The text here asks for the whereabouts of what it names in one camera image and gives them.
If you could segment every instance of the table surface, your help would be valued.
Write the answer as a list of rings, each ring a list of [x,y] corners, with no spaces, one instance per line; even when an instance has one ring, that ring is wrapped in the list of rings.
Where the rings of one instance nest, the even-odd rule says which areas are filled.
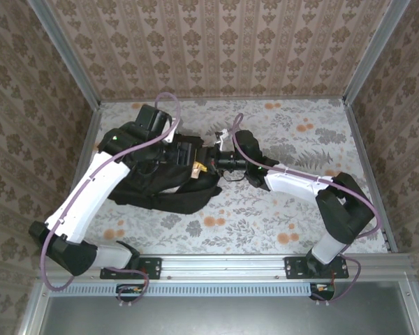
[[[104,103],[96,145],[111,128],[133,121],[142,103]],[[369,197],[367,182],[343,104],[334,100],[183,101],[180,133],[199,135],[230,128],[244,113],[263,153],[291,168],[320,175],[351,174]],[[175,113],[172,102],[159,107]],[[225,149],[232,149],[231,143]],[[238,175],[227,175],[236,178]],[[223,191],[201,211],[172,214],[106,200],[87,231],[90,241],[123,240],[148,254],[306,253],[325,233],[318,207],[285,193],[270,193],[247,181],[221,179]],[[349,253],[386,253],[381,233],[357,240]]]

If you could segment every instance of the black mounting plate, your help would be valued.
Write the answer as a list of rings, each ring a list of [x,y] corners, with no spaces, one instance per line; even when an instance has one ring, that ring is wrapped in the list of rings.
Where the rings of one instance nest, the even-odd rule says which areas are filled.
[[[332,279],[332,271],[335,278],[349,278],[348,267],[343,257],[337,256],[321,273],[312,275],[307,269],[305,256],[289,256],[284,258],[284,269],[287,279]]]
[[[161,258],[156,257],[140,257],[137,270],[145,272],[149,279],[160,279],[161,275]],[[101,269],[99,274],[101,279],[143,279],[140,274],[122,274],[109,269]]]

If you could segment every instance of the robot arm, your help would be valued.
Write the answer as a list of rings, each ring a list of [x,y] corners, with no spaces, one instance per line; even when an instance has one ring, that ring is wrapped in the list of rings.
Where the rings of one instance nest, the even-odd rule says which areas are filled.
[[[134,122],[124,124],[121,128],[112,129],[105,134],[99,144],[100,150],[91,162],[89,169],[80,183],[67,198],[65,203],[49,217],[46,222],[35,222],[29,233],[40,245],[43,244],[48,232],[59,220],[66,204],[73,195],[89,179],[89,175],[107,161],[111,156],[137,144],[146,142],[164,132],[167,123],[172,118],[153,107],[144,105]],[[279,162],[262,155],[257,139],[250,131],[236,132],[237,141],[247,156],[268,166],[277,166],[285,172],[266,170],[246,162],[236,151],[221,151],[223,138],[228,131],[217,133],[218,141],[213,147],[202,147],[196,144],[196,138],[190,142],[180,142],[167,137],[140,151],[135,151],[107,164],[88,184],[70,208],[64,222],[56,230],[50,242],[47,255],[72,275],[79,276],[91,268],[114,267],[118,269],[136,269],[139,253],[130,246],[118,242],[113,245],[95,246],[84,241],[87,228],[101,207],[105,199],[111,194],[115,186],[123,179],[139,179],[140,176],[154,175],[161,164],[173,164],[179,173],[186,178],[177,179],[176,183],[192,178],[196,162],[203,166],[208,173],[223,174],[225,171],[242,170],[249,183],[258,188],[273,192],[285,192],[313,204],[317,204],[326,226],[326,234],[320,239],[306,256],[304,269],[313,276],[322,273],[334,258],[361,233],[374,217],[370,209],[354,197],[338,191],[336,188],[318,183],[307,178],[297,177],[290,173],[291,169]],[[337,177],[323,177],[335,184],[347,187],[365,198],[353,178],[349,174],[341,173]],[[174,187],[168,178],[163,183],[163,189]]]

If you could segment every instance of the floral wallpaper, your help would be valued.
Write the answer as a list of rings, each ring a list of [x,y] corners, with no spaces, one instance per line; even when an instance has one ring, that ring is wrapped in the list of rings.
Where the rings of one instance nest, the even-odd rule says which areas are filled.
[[[48,0],[104,101],[340,96],[390,0]]]
[[[102,104],[96,146],[107,131],[134,120],[141,105]],[[214,132],[230,128],[237,113],[243,112],[241,127],[258,138],[265,155],[314,174],[348,172],[367,193],[339,99],[195,100],[183,101],[181,106],[183,124],[179,131],[185,135],[199,135],[212,145]],[[173,114],[175,105],[161,103],[160,108]],[[232,143],[226,149],[233,149]],[[240,178],[237,173],[226,173],[225,177]],[[247,180],[221,179],[219,185],[222,193],[191,215],[119,206],[106,200],[89,226],[87,238],[100,242],[122,239],[149,254],[276,254],[306,253],[325,232],[314,204],[254,188]],[[349,251],[387,252],[380,233],[357,240]]]
[[[27,2],[0,0],[0,335],[14,334],[37,274],[29,225],[67,196],[90,117]]]
[[[399,250],[419,279],[419,0],[412,0],[353,102]]]

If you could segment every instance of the purple cable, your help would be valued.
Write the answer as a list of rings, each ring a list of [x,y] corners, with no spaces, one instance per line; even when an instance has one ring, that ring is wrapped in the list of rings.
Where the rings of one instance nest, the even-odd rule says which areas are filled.
[[[365,236],[368,236],[368,235],[374,234],[377,230],[379,230],[379,229],[381,228],[381,226],[382,226],[381,217],[380,217],[380,215],[378,214],[377,210],[376,210],[376,209],[374,208],[374,206],[372,205],[372,203],[370,203],[370,202],[368,201],[368,199],[366,199],[366,198],[362,197],[360,194],[358,194],[358,193],[356,193],[356,192],[354,192],[354,191],[350,190],[349,188],[346,188],[346,187],[344,187],[344,186],[342,186],[342,185],[338,185],[338,184],[336,184],[336,183],[333,183],[333,182],[331,182],[330,180],[322,179],[322,178],[319,178],[319,177],[314,177],[314,176],[312,176],[312,175],[310,175],[310,174],[306,174],[306,173],[303,173],[303,172],[299,172],[299,171],[295,171],[295,170],[291,170],[291,169],[284,170],[284,169],[281,169],[281,168],[279,168],[279,167],[272,167],[272,166],[263,165],[263,164],[260,164],[260,163],[258,163],[258,162],[256,162],[256,161],[254,161],[253,159],[249,158],[249,157],[248,157],[248,156],[247,156],[247,155],[246,155],[246,154],[242,151],[242,149],[241,149],[241,148],[240,148],[240,146],[239,146],[239,143],[237,143],[236,134],[235,134],[235,133],[236,133],[236,131],[237,131],[238,129],[240,129],[240,123],[242,122],[243,118],[244,118],[244,115],[243,115],[242,113],[239,113],[239,114],[235,117],[235,120],[234,120],[234,122],[233,122],[233,127],[231,128],[231,131],[232,131],[232,135],[233,135],[233,142],[234,142],[234,144],[235,144],[236,149],[239,151],[239,153],[240,153],[240,154],[241,154],[241,155],[242,155],[242,156],[243,156],[243,157],[244,157],[247,161],[249,161],[250,163],[252,163],[252,164],[254,164],[254,165],[260,166],[261,168],[267,169],[267,170],[272,170],[272,171],[277,171],[277,172],[288,173],[288,174],[292,174],[292,175],[294,175],[294,176],[296,176],[296,177],[301,177],[301,178],[305,178],[305,179],[308,179],[308,180],[312,180],[312,181],[320,182],[320,183],[323,183],[323,184],[327,184],[327,185],[329,185],[329,186],[335,187],[335,188],[337,188],[337,189],[339,189],[339,190],[341,190],[341,191],[343,191],[343,192],[345,192],[345,193],[348,193],[349,195],[352,195],[353,197],[355,197],[355,198],[359,199],[361,202],[363,202],[365,205],[367,205],[367,206],[368,206],[368,208],[372,211],[372,213],[373,213],[373,214],[374,214],[374,216],[376,217],[377,224],[376,224],[376,227],[372,228],[370,231],[368,231],[368,232],[364,232],[364,233],[362,233],[362,234],[358,235],[358,236],[357,236],[357,238],[358,238],[358,239],[359,239],[359,238],[361,238],[361,237],[365,237]]]
[[[120,272],[122,274],[140,274],[141,276],[144,277],[145,279],[145,286],[142,290],[142,292],[140,293],[140,295],[138,295],[138,297],[135,298],[135,300],[131,301],[131,304],[136,303],[138,300],[141,299],[141,297],[143,295],[146,294],[147,289],[149,287],[149,276],[147,274],[145,274],[142,271],[138,271],[138,270],[128,270],[128,269],[117,269],[116,267],[108,267],[107,269],[109,269],[110,271],[114,271],[114,272]],[[118,291],[118,300],[120,303],[123,303],[123,300],[121,299],[121,293],[127,289],[127,288],[132,288],[133,285],[124,285],[123,287],[121,287]]]
[[[96,170],[94,170],[90,175],[89,178],[83,183],[83,185],[81,185],[81,187],[79,187],[78,191],[74,194],[74,196],[71,198],[70,202],[66,205],[64,211],[62,212],[61,216],[59,217],[59,220],[57,220],[56,224],[53,226],[53,228],[50,230],[50,232],[48,233],[47,237],[45,238],[45,241],[43,242],[43,246],[42,246],[42,253],[41,253],[41,262],[40,262],[40,266],[41,266],[41,278],[42,281],[44,282],[44,284],[51,290],[51,291],[62,291],[65,290],[73,281],[74,276],[72,276],[65,285],[61,286],[61,287],[54,287],[50,281],[48,280],[47,277],[47,270],[46,270],[46,266],[45,266],[45,261],[46,261],[46,255],[47,255],[47,250],[48,250],[48,246],[50,244],[51,238],[54,236],[54,233],[56,232],[56,229],[64,222],[64,218],[66,217],[68,211],[70,210],[70,208],[73,206],[73,204],[75,203],[75,201],[77,200],[77,198],[79,197],[79,195],[81,194],[81,192],[83,192],[83,190],[87,187],[87,185],[89,184],[89,182],[92,181],[92,179],[107,165],[110,164],[111,162],[117,160],[118,158],[121,158],[122,156],[125,156],[131,152],[143,149],[145,147],[148,147],[149,145],[152,145],[156,142],[159,142],[161,140],[163,140],[164,138],[166,138],[169,133],[178,125],[179,121],[180,121],[180,102],[178,101],[177,97],[169,92],[162,92],[160,93],[158,96],[156,96],[155,98],[155,108],[157,108],[157,105],[159,103],[160,98],[167,96],[169,98],[172,98],[176,104],[177,104],[177,114],[175,117],[174,122],[170,125],[170,127],[167,129],[166,132],[164,132],[163,134],[161,134],[160,136],[147,141],[146,143],[142,143],[139,145],[136,145],[134,147],[131,147],[129,149],[123,150],[120,153],[114,155],[113,157],[109,158],[108,160],[106,160],[104,163],[102,163],[100,166],[98,166],[98,168]]]
[[[362,271],[362,265],[360,264],[360,262],[358,260],[354,260],[351,257],[345,256],[345,255],[340,255],[340,256],[342,256],[345,260],[349,260],[351,262],[356,263],[356,265],[357,265],[357,273],[355,274],[354,279],[351,281],[351,284],[349,284],[349,286],[347,287],[347,289],[345,289],[345,291],[343,291],[338,297],[335,297],[334,299],[326,300],[326,299],[320,297],[318,294],[312,293],[312,295],[315,298],[320,299],[321,301],[329,302],[329,303],[335,302],[337,300],[340,300],[342,297],[344,297],[351,290],[351,288],[355,285],[355,283],[357,282],[358,277],[360,275],[360,272]]]

